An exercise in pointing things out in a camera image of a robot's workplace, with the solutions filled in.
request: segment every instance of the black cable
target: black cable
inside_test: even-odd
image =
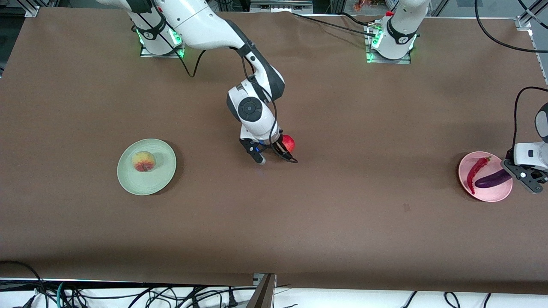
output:
[[[485,300],[483,301],[483,308],[487,308],[487,301],[491,298],[491,293],[487,293]]]
[[[337,15],[346,16],[346,17],[350,18],[353,22],[355,22],[359,25],[362,25],[362,26],[367,26],[367,24],[368,24],[368,22],[359,21],[359,20],[355,19],[354,16],[352,16],[348,13],[345,13],[345,12],[337,13]]]
[[[523,89],[520,90],[520,92],[517,94],[516,96],[516,101],[514,103],[514,136],[512,138],[512,149],[514,148],[514,146],[516,145],[516,135],[517,135],[517,103],[518,101],[520,100],[520,95],[525,91],[525,90],[528,90],[528,89],[535,89],[535,90],[541,90],[541,91],[544,91],[544,92],[548,92],[548,89],[544,89],[544,88],[539,88],[539,87],[525,87]]]
[[[177,298],[177,294],[175,294],[175,291],[173,291],[173,288],[170,288],[172,294],[173,294],[173,297],[174,297],[174,300],[175,300],[175,306],[177,306],[179,304],[179,299]]]
[[[213,1],[215,1],[215,2],[217,2],[217,3],[219,3],[219,4],[226,4],[226,5],[231,4],[231,3],[233,2],[233,0],[229,0],[229,1],[227,1],[227,2],[219,1],[219,0],[213,0]]]
[[[413,297],[415,297],[417,292],[418,291],[413,291],[413,293],[411,293],[411,296],[407,300],[407,303],[402,308],[409,308],[409,305],[411,304],[411,301],[413,300]]]
[[[204,289],[205,289],[204,287],[198,287],[198,288],[194,287],[194,289],[187,296],[185,296],[185,298],[177,306],[175,306],[175,308],[181,308],[187,300],[195,297],[198,292]]]
[[[272,128],[270,129],[270,134],[269,134],[269,142],[270,142],[270,148],[274,151],[274,153],[276,153],[276,155],[278,157],[280,157],[281,159],[285,160],[286,162],[290,162],[290,163],[298,163],[299,161],[297,159],[295,159],[294,157],[292,157],[291,159],[287,159],[285,157],[283,157],[280,153],[278,153],[278,151],[276,151],[276,149],[274,148],[274,144],[272,143],[272,133],[274,132],[274,127],[276,127],[276,123],[278,123],[278,109],[276,108],[276,102],[274,101],[274,99],[272,99],[272,96],[270,95],[270,93],[268,93],[268,91],[263,88],[259,83],[256,83],[254,81],[252,81],[251,79],[249,79],[249,76],[247,75],[247,70],[246,70],[246,63],[244,62],[244,57],[242,57],[242,66],[243,66],[243,72],[244,74],[246,74],[246,79],[247,81],[249,81],[250,83],[254,83],[256,85],[258,85],[262,91],[268,95],[270,101],[272,102],[272,106],[274,107],[274,122],[272,124]]]
[[[38,275],[38,273],[32,268],[32,266],[28,265],[27,263],[23,263],[23,262],[19,262],[19,261],[12,261],[12,260],[2,260],[2,261],[0,261],[0,264],[19,265],[19,266],[23,266],[23,267],[27,268],[29,271],[31,271],[32,274],[36,277],[36,279],[38,279],[38,283],[40,283],[40,286],[42,287],[42,291],[45,294],[45,306],[46,306],[46,308],[49,307],[49,300],[48,300],[48,296],[46,294],[47,289],[44,286],[44,282],[43,282],[42,278],[40,278],[40,275]]]
[[[451,302],[449,301],[449,299],[447,298],[447,294],[451,294],[453,296],[453,298],[455,299],[456,301],[456,306],[451,304]],[[451,306],[452,308],[460,308],[460,303],[459,303],[459,299],[456,297],[455,293],[453,292],[444,292],[443,293],[443,298],[446,300],[446,303],[447,305]]]
[[[515,46],[512,46],[512,45],[509,45],[509,44],[506,44],[504,42],[499,41],[498,39],[494,38],[491,34],[489,34],[489,32],[487,32],[487,30],[483,26],[483,24],[480,20],[480,14],[478,12],[478,0],[474,0],[474,11],[476,13],[476,21],[478,22],[478,25],[481,28],[481,31],[483,31],[483,33],[485,33],[485,35],[488,38],[490,38],[491,41],[493,41],[493,42],[495,42],[499,45],[502,45],[504,47],[508,47],[510,49],[518,50],[518,51],[521,51],[521,52],[526,52],[526,53],[548,53],[548,50],[535,50],[535,49],[526,49],[526,48],[521,48],[521,47],[515,47]]]
[[[517,1],[520,3],[521,7],[522,7],[524,10],[529,11],[529,8],[525,5],[525,3],[523,3],[523,1],[521,1],[521,0],[517,0]],[[538,19],[536,16],[532,16],[532,15],[530,15],[530,14],[528,14],[528,15],[531,16],[534,20],[536,20],[544,29],[548,29],[548,26],[546,26],[546,25],[544,24],[544,22],[540,21],[540,19]]]
[[[394,10],[396,9],[396,7],[398,6],[399,4],[399,0],[396,2],[396,4],[394,4],[394,7],[390,10],[391,12],[394,12]]]
[[[139,295],[137,295],[133,300],[132,302],[129,304],[128,308],[131,308],[143,295],[147,294],[148,292],[150,292],[153,288],[147,288],[146,290],[144,290],[143,292],[139,293]]]
[[[329,26],[333,26],[333,27],[336,27],[336,28],[339,28],[339,29],[343,29],[343,30],[347,30],[347,31],[350,31],[350,32],[355,32],[355,33],[359,33],[361,35],[365,35],[365,36],[371,36],[371,37],[375,37],[375,35],[373,33],[365,33],[363,31],[358,31],[358,30],[354,30],[354,29],[350,29],[350,28],[347,28],[347,27],[343,27],[343,26],[339,26],[339,25],[336,25],[336,24],[330,24],[328,22],[325,22],[323,20],[318,20],[318,19],[314,19],[314,18],[310,18],[308,16],[303,16],[303,15],[299,15],[299,14],[296,14],[296,13],[291,13],[295,16],[298,16],[298,17],[301,17],[301,18],[304,18],[304,19],[309,19],[309,20],[312,20],[312,21],[315,21],[315,22],[319,22],[320,24],[325,24],[325,25],[329,25]]]
[[[152,1],[152,3],[154,4],[154,7],[155,7],[156,10],[158,11],[158,14],[160,14],[160,11],[159,11],[158,8],[156,7],[156,4],[154,3],[154,1]],[[143,16],[142,16],[141,14],[137,13],[137,15],[138,15],[139,17],[141,17],[141,19],[143,19],[143,20],[146,22],[146,24],[147,24],[150,28],[154,28],[154,27],[153,27],[145,18],[143,18]],[[167,21],[165,21],[165,23],[166,23],[170,28],[173,29],[173,27],[171,27],[171,25],[170,25]],[[167,43],[167,45],[169,45],[172,49],[175,49],[175,47],[172,46],[172,45],[168,42],[168,40],[167,40],[161,33],[159,33],[158,35]],[[196,76],[196,71],[198,70],[198,64],[200,63],[200,59],[202,58],[202,55],[203,55],[205,52],[206,52],[205,50],[202,50],[202,52],[201,52],[200,55],[198,56],[198,60],[196,60],[196,66],[194,67],[194,72],[192,73],[192,75],[190,74],[190,71],[189,71],[188,67],[186,67],[186,64],[185,64],[185,62],[183,61],[181,55],[180,55],[178,52],[175,52],[175,54],[177,55],[177,58],[179,58],[179,60],[181,61],[183,67],[185,68],[186,73],[190,76],[190,78],[194,78],[194,76]]]
[[[256,289],[256,287],[243,287],[243,288],[234,288],[234,289],[232,289],[232,291],[239,291],[239,290],[255,290],[255,289]],[[194,303],[198,303],[198,302],[201,301],[201,300],[204,300],[204,299],[206,299],[206,298],[210,298],[210,297],[215,296],[215,295],[217,295],[217,294],[226,293],[226,292],[228,292],[228,291],[229,291],[228,289],[227,289],[227,290],[217,291],[217,292],[215,292],[215,293],[213,293],[213,294],[209,294],[209,295],[207,295],[207,296],[204,296],[204,297],[202,297],[202,298],[197,299]]]
[[[134,296],[137,296],[139,294],[131,294],[131,295],[121,295],[121,296],[106,296],[106,297],[100,297],[100,296],[88,296],[88,295],[84,295],[82,293],[81,294],[81,297],[83,298],[89,298],[89,299],[120,299],[120,298],[128,298],[128,297],[134,297]]]
[[[156,299],[160,299],[160,300],[165,300],[165,299],[161,299],[159,298],[163,293],[165,293],[167,290],[170,290],[171,288],[166,288],[164,291],[161,291],[160,293],[155,293],[155,292],[149,292],[149,299],[147,300],[146,304],[145,304],[145,308],[149,308],[150,307],[150,304],[152,304],[152,302]]]
[[[73,296],[76,296],[76,299],[77,299],[78,302],[80,303],[80,307],[86,308],[86,307],[88,306],[88,300],[85,299],[84,297],[82,297],[82,293],[80,293],[80,290],[74,289],[74,290],[72,291],[72,295],[73,295]]]

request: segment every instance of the wire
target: wire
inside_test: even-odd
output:
[[[526,14],[528,14],[528,15],[531,16],[534,20],[536,20],[544,29],[548,29],[548,26],[546,26],[542,21],[540,21],[540,19],[538,19],[536,16],[533,16],[533,15],[532,15],[532,12],[531,12],[531,11],[529,10],[529,8],[525,5],[525,3],[523,3],[523,1],[521,1],[521,0],[517,0],[517,1],[520,3],[521,7],[522,7],[525,11],[527,11]]]
[[[487,308],[487,301],[491,298],[491,293],[487,293],[485,300],[483,301],[483,308]]]
[[[343,29],[343,30],[347,30],[347,31],[350,31],[350,32],[354,32],[354,33],[359,33],[361,35],[365,35],[365,36],[371,36],[371,37],[374,37],[375,35],[373,33],[365,33],[363,31],[358,31],[358,30],[354,30],[354,29],[350,29],[350,28],[347,28],[347,27],[343,27],[343,26],[339,26],[339,25],[336,25],[336,24],[330,24],[328,22],[325,22],[323,20],[318,20],[318,19],[314,19],[314,18],[310,18],[308,16],[303,16],[303,15],[299,15],[299,14],[296,14],[296,13],[291,13],[295,16],[298,16],[298,17],[301,17],[301,18],[304,18],[304,19],[309,19],[309,20],[312,20],[312,21],[315,21],[315,22],[319,22],[320,24],[325,24],[325,25],[329,25],[329,26],[333,26],[333,27],[336,27],[336,28],[339,28],[339,29]]]
[[[61,289],[63,288],[63,284],[65,284],[65,282],[61,282],[59,284],[59,288],[57,288],[57,308],[61,308]]]
[[[129,304],[128,308],[131,308],[143,295],[147,294],[148,292],[150,292],[153,288],[147,288],[146,290],[144,290],[143,292],[139,293],[139,295],[137,295],[133,300],[132,302]]]
[[[231,3],[233,2],[233,0],[229,0],[229,1],[227,1],[227,2],[219,1],[219,0],[213,0],[213,1],[215,1],[215,2],[217,2],[217,3],[219,3],[219,4],[231,4]]]
[[[455,301],[456,301],[456,306],[453,305],[453,304],[451,304],[451,302],[450,302],[449,299],[447,298],[447,294],[451,294],[451,295],[453,296],[453,298],[454,298]],[[444,293],[443,293],[443,298],[446,300],[447,305],[451,306],[452,308],[460,308],[459,299],[456,298],[455,293],[453,293],[453,292],[444,292]]]
[[[239,290],[255,290],[255,289],[256,289],[255,287],[243,287],[243,288],[233,288],[232,291],[239,291]],[[206,299],[206,298],[210,298],[210,297],[215,296],[215,295],[218,295],[218,294],[226,293],[226,292],[228,292],[228,291],[229,291],[229,289],[214,292],[213,294],[209,294],[209,295],[207,295],[207,296],[204,296],[204,297],[202,297],[202,298],[199,298],[199,299],[193,301],[192,304],[198,303],[198,302],[201,301],[201,300],[204,300],[204,299]]]
[[[548,53],[548,50],[535,50],[535,49],[526,49],[526,48],[521,48],[521,47],[515,47],[515,46],[512,46],[512,45],[509,45],[509,44],[506,44],[504,42],[499,41],[498,39],[494,38],[491,34],[489,34],[489,32],[487,32],[487,30],[483,26],[483,23],[480,20],[480,14],[478,12],[478,0],[474,0],[474,11],[476,13],[476,21],[478,22],[478,25],[481,28],[481,31],[483,31],[483,33],[485,33],[485,35],[488,38],[490,38],[491,41],[493,41],[493,42],[495,42],[499,45],[502,45],[504,47],[508,47],[510,49],[519,50],[521,52],[526,52],[526,53]]]
[[[390,10],[391,12],[394,12],[394,10],[396,9],[396,7],[398,6],[399,4],[399,0],[396,2],[396,4],[394,4],[394,7]]]
[[[156,11],[158,12],[158,14],[160,14],[160,11],[159,11],[158,8],[156,7],[156,3],[154,3],[154,1],[152,1],[152,3],[154,4],[154,7],[156,8]],[[139,17],[141,17],[141,19],[143,19],[143,20],[146,22],[146,24],[147,24],[150,28],[154,28],[154,27],[153,27],[145,18],[143,18],[143,16],[142,16],[141,14],[137,13],[137,15],[138,15]],[[173,29],[173,27],[171,27],[171,25],[167,22],[167,20],[165,21],[165,23],[166,23],[171,29]],[[172,45],[168,42],[168,40],[167,40],[161,33],[158,33],[158,35],[166,42],[167,45],[169,45],[172,49],[175,49],[175,47],[172,46]],[[181,61],[183,67],[185,68],[186,73],[190,76],[190,78],[194,78],[194,76],[196,76],[196,71],[198,70],[198,64],[200,63],[200,59],[202,58],[202,55],[203,55],[205,52],[206,52],[205,50],[202,50],[202,52],[201,52],[200,55],[198,56],[198,60],[196,60],[196,65],[194,66],[194,71],[193,71],[192,74],[190,74],[189,68],[186,67],[186,64],[185,64],[185,62],[183,61],[181,55],[180,55],[179,53],[177,53],[177,52],[175,52],[175,53],[176,53],[176,55],[177,55],[177,58],[179,58],[179,60]]]
[[[146,301],[146,304],[145,304],[145,308],[149,308],[150,305],[152,304],[152,302],[156,299],[159,299],[159,300],[163,300],[163,301],[166,301],[169,303],[169,308],[172,308],[171,306],[171,302],[167,299],[163,299],[163,298],[159,298],[163,293],[165,293],[167,290],[172,290],[172,288],[166,288],[164,291],[161,291],[160,293],[155,293],[155,292],[149,292],[149,299]]]
[[[359,24],[359,25],[362,25],[362,26],[367,26],[367,22],[363,22],[363,21],[359,21],[357,19],[354,18],[354,16],[348,14],[348,13],[345,13],[345,12],[340,12],[340,13],[337,13],[337,15],[342,15],[342,16],[346,16],[348,18],[350,18],[353,22]]]
[[[333,2],[332,2],[332,1],[330,1],[330,2],[329,2],[329,6],[327,6],[327,9],[326,9],[326,11],[325,11],[325,12],[323,12],[323,13],[324,13],[324,14],[327,14],[327,12],[328,12],[328,11],[329,11],[329,10],[331,9],[331,6],[332,6],[332,5],[333,5]]]
[[[131,295],[121,295],[121,296],[106,296],[106,297],[100,297],[100,296],[88,296],[80,293],[80,296],[83,298],[89,298],[89,299],[120,299],[120,298],[128,298],[128,297],[134,297],[139,294],[131,294]]]
[[[268,91],[265,88],[263,88],[259,83],[256,83],[252,81],[251,79],[249,79],[249,76],[247,75],[246,63],[244,61],[244,57],[242,57],[242,66],[243,66],[243,72],[244,74],[246,74],[247,81],[258,85],[262,89],[262,91],[266,95],[268,95],[270,101],[272,102],[272,106],[274,107],[274,122],[272,123],[272,128],[270,128],[270,134],[269,134],[270,148],[274,151],[274,153],[276,153],[277,156],[279,156],[281,159],[285,160],[286,162],[295,163],[295,164],[298,163],[299,161],[295,159],[294,157],[292,157],[291,159],[287,159],[283,157],[280,153],[278,153],[278,151],[276,151],[276,149],[274,148],[274,144],[272,143],[272,133],[274,132],[274,127],[276,127],[276,123],[278,123],[278,108],[276,108],[276,102],[274,101],[270,93],[268,93]]]
[[[31,271],[32,274],[36,277],[36,279],[38,279],[38,283],[40,284],[40,287],[42,287],[42,291],[43,291],[44,294],[45,294],[45,306],[46,306],[46,308],[49,307],[49,300],[48,300],[48,296],[47,296],[47,289],[46,289],[45,286],[44,286],[43,280],[40,278],[40,276],[38,275],[38,273],[32,268],[32,266],[28,265],[27,263],[23,263],[23,262],[19,262],[19,261],[12,261],[12,260],[2,260],[2,261],[0,261],[0,264],[14,264],[14,265],[19,265],[19,266],[23,266],[23,267],[27,268],[29,271]]]
[[[402,308],[409,308],[409,305],[411,304],[411,301],[413,300],[413,297],[415,297],[417,292],[418,291],[413,291],[413,293],[411,293],[411,296],[407,300],[407,303]]]
[[[522,94],[525,90],[528,90],[528,89],[535,89],[535,90],[541,90],[541,91],[544,91],[544,92],[548,92],[548,89],[544,89],[544,88],[539,88],[539,87],[525,87],[525,88],[521,89],[520,92],[517,94],[517,96],[516,96],[516,101],[514,102],[514,135],[513,135],[513,138],[512,138],[512,149],[514,148],[514,146],[516,146],[516,135],[517,135],[517,103],[518,103],[518,101],[520,100],[521,94]]]

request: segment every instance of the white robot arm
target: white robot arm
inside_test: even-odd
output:
[[[262,151],[268,147],[284,160],[296,162],[266,106],[282,96],[285,82],[236,24],[218,17],[205,0],[97,1],[124,9],[150,53],[170,54],[184,41],[196,49],[229,47],[246,58],[255,72],[230,89],[226,99],[230,112],[242,123],[240,143],[258,164],[265,163]]]
[[[548,103],[535,117],[536,132],[541,142],[518,143],[508,150],[502,167],[532,193],[543,190],[548,181]]]
[[[413,47],[416,31],[430,0],[400,0],[393,16],[381,19],[381,32],[372,47],[387,59],[401,59]]]

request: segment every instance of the brown table surface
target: brown table surface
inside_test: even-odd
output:
[[[269,153],[259,166],[238,142],[235,52],[206,52],[192,79],[177,59],[139,58],[121,10],[42,9],[0,81],[0,258],[50,278],[241,285],[274,272],[293,287],[548,293],[548,193],[515,182],[482,203],[455,172],[471,151],[504,156],[517,92],[545,85],[534,54],[471,19],[426,19],[411,65],[368,64],[355,33],[222,16],[285,78],[279,123],[299,164]],[[485,23],[532,45],[510,20]],[[522,95],[518,141],[540,141],[545,102]],[[139,197],[116,166],[144,138],[169,142],[178,169]]]

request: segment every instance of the metal frame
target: metal frame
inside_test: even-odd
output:
[[[57,7],[59,0],[16,0],[23,10],[25,17],[36,17],[41,7]]]
[[[520,31],[531,28],[531,19],[540,22],[537,16],[548,6],[548,0],[536,0],[531,6],[516,18],[516,27]]]
[[[442,13],[443,9],[446,7],[448,2],[449,0],[441,0],[441,2],[438,4],[436,9],[434,9],[434,12],[432,12],[431,16],[435,16],[435,17],[439,16]]]
[[[260,283],[255,292],[253,292],[246,308],[272,308],[274,306],[276,274],[255,273],[253,275],[253,281],[260,281]]]

